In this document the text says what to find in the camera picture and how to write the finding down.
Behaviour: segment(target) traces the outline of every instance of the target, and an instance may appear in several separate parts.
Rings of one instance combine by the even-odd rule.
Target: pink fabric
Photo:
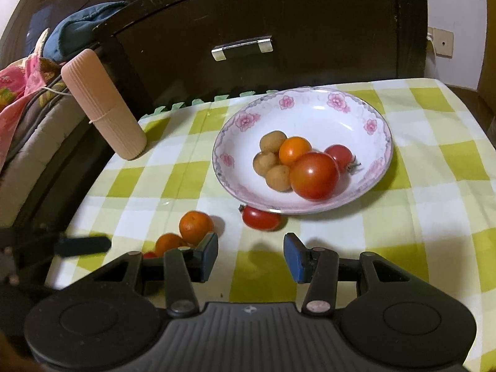
[[[26,103],[59,68],[36,51],[0,70],[0,171]]]

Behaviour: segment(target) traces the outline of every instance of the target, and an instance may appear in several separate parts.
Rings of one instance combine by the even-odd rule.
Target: yellow and white tablecloth
[[[66,286],[130,250],[151,250],[181,216],[215,217],[219,256],[201,302],[301,303],[306,285],[291,279],[282,255],[286,232],[341,257],[370,250],[462,301],[477,320],[466,366],[496,365],[496,152],[467,107],[441,82],[391,80],[334,86],[374,106],[395,144],[383,180],[361,199],[326,213],[290,217],[284,230],[244,226],[239,202],[218,183],[212,147],[223,124],[257,96],[160,113],[142,119],[144,155],[114,155],[72,220],[68,233],[106,233],[106,255],[54,262],[48,282]],[[339,303],[352,297],[341,286]]]

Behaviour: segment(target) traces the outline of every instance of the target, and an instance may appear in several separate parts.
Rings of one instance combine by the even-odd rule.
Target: orange
[[[183,241],[197,245],[207,233],[214,232],[214,222],[205,213],[189,211],[179,221],[179,232]]]
[[[312,150],[312,145],[303,137],[290,137],[279,148],[281,164],[291,166],[300,156]]]
[[[180,246],[186,246],[179,235],[175,233],[165,233],[157,239],[155,243],[155,254],[162,257],[170,249],[176,249]]]

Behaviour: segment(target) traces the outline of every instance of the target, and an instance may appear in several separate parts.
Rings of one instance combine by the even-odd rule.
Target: tablecloth
[[[144,155],[114,155],[75,214],[68,233],[106,233],[106,255],[56,260],[48,282],[66,286],[129,250],[151,250],[159,235],[178,232],[181,216],[214,217],[219,256],[205,284],[206,301],[301,303],[282,255],[286,232],[341,257],[365,250],[395,262],[462,301],[477,320],[466,366],[496,365],[496,152],[467,107],[441,82],[390,80],[335,85],[374,106],[387,120],[394,156],[381,182],[330,212],[289,217],[279,232],[241,222],[239,202],[218,183],[212,147],[223,124],[257,96],[197,104],[140,121]],[[340,283],[338,305],[354,297]]]

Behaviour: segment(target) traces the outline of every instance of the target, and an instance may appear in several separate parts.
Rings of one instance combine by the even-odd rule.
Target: wall socket
[[[434,44],[434,47],[436,48],[436,55],[452,58],[455,39],[453,32],[430,27],[427,31],[432,35],[432,42]]]

